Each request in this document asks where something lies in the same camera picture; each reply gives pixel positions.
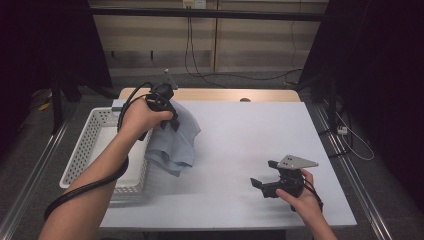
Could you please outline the metal floor rail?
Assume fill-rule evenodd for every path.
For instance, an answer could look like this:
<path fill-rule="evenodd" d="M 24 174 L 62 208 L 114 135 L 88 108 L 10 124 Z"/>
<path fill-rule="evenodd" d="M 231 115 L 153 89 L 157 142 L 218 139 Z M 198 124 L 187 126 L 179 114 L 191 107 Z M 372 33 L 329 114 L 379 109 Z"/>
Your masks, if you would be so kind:
<path fill-rule="evenodd" d="M 361 205 L 362 212 L 367 217 L 376 239 L 393 240 L 388 225 L 366 190 L 356 168 L 351 162 L 351 158 L 348 156 L 352 150 L 343 144 L 342 137 L 330 132 L 328 114 L 325 108 L 323 106 L 314 106 L 314 110 L 319 119 L 320 126 L 323 128 L 320 136 L 331 145 L 332 153 L 329 155 L 329 159 L 332 163 L 339 163 L 341 165 L 344 176 L 349 180 L 355 196 Z"/>
<path fill-rule="evenodd" d="M 19 192 L 17 200 L 8 211 L 4 220 L 0 223 L 0 240 L 12 239 L 26 208 L 33 198 L 35 189 L 41 181 L 42 175 L 50 164 L 58 145 L 66 133 L 67 127 L 68 123 L 63 123 L 57 131 L 50 136 L 35 167 L 27 178 L 22 190 Z"/>

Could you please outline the light blue tank top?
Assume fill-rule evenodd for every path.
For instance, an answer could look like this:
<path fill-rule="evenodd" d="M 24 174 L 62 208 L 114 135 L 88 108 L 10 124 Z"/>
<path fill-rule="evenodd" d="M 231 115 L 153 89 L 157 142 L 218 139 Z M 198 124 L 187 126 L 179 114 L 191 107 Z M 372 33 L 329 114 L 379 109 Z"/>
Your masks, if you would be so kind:
<path fill-rule="evenodd" d="M 193 114 L 177 101 L 171 101 L 180 126 L 175 131 L 170 124 L 156 127 L 150 137 L 145 159 L 167 173 L 178 177 L 185 167 L 195 162 L 194 141 L 201 128 Z"/>

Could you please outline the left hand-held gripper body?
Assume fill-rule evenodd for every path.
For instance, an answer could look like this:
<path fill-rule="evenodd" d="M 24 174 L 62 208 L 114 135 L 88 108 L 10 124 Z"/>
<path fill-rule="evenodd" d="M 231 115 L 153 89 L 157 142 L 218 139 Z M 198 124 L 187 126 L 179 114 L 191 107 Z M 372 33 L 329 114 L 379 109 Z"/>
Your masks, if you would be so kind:
<path fill-rule="evenodd" d="M 169 111 L 173 114 L 173 120 L 178 118 L 175 108 L 170 100 L 174 96 L 174 91 L 178 89 L 178 85 L 174 81 L 170 71 L 164 70 L 166 80 L 159 85 L 153 86 L 146 95 L 148 107 L 156 112 Z"/>

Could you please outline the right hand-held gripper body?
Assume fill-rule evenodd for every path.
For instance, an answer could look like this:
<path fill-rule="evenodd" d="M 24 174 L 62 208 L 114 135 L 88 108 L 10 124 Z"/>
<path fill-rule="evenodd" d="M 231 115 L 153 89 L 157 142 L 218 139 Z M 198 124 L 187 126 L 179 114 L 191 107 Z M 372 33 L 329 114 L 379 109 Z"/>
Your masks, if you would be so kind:
<path fill-rule="evenodd" d="M 301 173 L 304 168 L 317 167 L 318 163 L 301 157 L 286 155 L 278 163 L 279 180 L 263 183 L 262 194 L 265 198 L 277 198 L 276 190 L 282 189 L 294 197 L 303 191 L 305 180 Z"/>

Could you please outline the person's left hand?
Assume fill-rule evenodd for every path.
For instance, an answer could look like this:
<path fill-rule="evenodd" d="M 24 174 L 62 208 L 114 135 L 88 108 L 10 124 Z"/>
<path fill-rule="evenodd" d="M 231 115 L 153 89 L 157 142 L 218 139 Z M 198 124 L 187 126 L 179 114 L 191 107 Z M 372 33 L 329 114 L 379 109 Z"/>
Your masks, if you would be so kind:
<path fill-rule="evenodd" d="M 170 111 L 151 110 L 146 101 L 140 98 L 135 100 L 124 114 L 118 137 L 126 141 L 136 141 L 161 121 L 170 120 L 172 117 Z"/>

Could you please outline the person's right hand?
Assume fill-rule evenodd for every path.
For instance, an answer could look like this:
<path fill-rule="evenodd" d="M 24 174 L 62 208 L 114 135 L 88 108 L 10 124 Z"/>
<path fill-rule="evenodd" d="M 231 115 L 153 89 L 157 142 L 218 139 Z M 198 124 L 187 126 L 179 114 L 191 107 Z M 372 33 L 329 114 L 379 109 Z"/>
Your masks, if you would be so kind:
<path fill-rule="evenodd" d="M 313 185 L 313 175 L 302 169 L 301 173 L 305 180 L 304 190 L 299 197 L 293 197 L 282 189 L 277 189 L 278 197 L 294 207 L 305 224 L 317 223 L 323 218 L 322 210 L 315 196 L 315 188 Z"/>

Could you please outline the black horizontal bar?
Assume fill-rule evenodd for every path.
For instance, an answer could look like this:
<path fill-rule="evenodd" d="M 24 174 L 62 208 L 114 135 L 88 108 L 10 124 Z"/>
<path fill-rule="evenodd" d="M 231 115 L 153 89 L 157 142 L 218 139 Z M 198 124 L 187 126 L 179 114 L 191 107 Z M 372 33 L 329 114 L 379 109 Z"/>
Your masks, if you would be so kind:
<path fill-rule="evenodd" d="M 311 21 L 329 20 L 325 14 L 317 13 L 286 13 L 286 12 L 255 12 L 208 9 L 172 9 L 172 8 L 123 8 L 94 6 L 90 8 L 94 15 L 119 16 L 149 16 L 149 17 L 185 17 L 185 18 L 215 18 L 215 19 L 249 19 L 249 20 L 281 20 L 281 21 Z"/>

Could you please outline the black curtain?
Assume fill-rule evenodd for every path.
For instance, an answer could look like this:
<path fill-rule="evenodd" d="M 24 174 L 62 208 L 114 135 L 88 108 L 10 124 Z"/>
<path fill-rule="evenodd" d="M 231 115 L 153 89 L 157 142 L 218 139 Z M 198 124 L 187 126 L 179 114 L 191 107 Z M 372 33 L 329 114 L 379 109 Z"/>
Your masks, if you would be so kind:
<path fill-rule="evenodd" d="M 424 0 L 329 0 L 300 78 L 335 86 L 424 213 Z"/>
<path fill-rule="evenodd" d="M 41 89 L 80 100 L 80 86 L 113 98 L 88 0 L 0 0 L 0 156 Z"/>

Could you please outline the white perforated plastic basket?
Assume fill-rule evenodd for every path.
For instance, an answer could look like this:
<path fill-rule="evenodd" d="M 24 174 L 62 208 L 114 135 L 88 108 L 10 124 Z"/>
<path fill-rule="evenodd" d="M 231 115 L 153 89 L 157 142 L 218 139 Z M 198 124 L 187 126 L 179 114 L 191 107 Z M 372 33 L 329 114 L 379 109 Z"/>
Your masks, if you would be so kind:
<path fill-rule="evenodd" d="M 59 186 L 66 189 L 100 155 L 117 134 L 118 113 L 111 108 L 91 110 L 74 147 Z M 152 131 L 137 141 L 129 153 L 129 166 L 117 180 L 113 197 L 142 194 L 148 162 L 144 158 Z"/>

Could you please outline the black stand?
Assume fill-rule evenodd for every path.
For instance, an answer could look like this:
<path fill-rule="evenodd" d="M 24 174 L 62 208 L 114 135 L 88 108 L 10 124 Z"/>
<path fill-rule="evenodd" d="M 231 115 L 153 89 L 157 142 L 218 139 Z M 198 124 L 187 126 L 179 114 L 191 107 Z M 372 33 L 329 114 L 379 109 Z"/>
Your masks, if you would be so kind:
<path fill-rule="evenodd" d="M 326 103 L 328 115 L 328 132 L 336 133 L 336 81 L 331 74 L 317 74 L 300 80 L 293 88 L 296 92 L 309 89 L 311 101 L 314 103 Z"/>
<path fill-rule="evenodd" d="M 67 70 L 54 70 L 51 77 L 53 134 L 58 133 L 59 129 L 64 125 L 62 96 L 65 96 L 70 102 L 79 102 L 82 97 L 79 86 L 87 87 L 88 89 L 108 99 L 115 99 L 118 97 L 116 93 L 106 90 L 103 87 L 92 83 L 72 72 Z"/>

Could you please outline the white wall socket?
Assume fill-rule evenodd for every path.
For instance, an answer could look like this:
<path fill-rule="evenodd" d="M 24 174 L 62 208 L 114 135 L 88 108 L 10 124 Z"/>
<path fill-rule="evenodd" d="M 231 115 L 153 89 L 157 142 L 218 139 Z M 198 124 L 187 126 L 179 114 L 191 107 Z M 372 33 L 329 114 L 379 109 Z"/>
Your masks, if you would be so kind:
<path fill-rule="evenodd" d="M 184 9 L 206 9 L 207 1 L 206 0 L 182 0 L 182 5 Z"/>

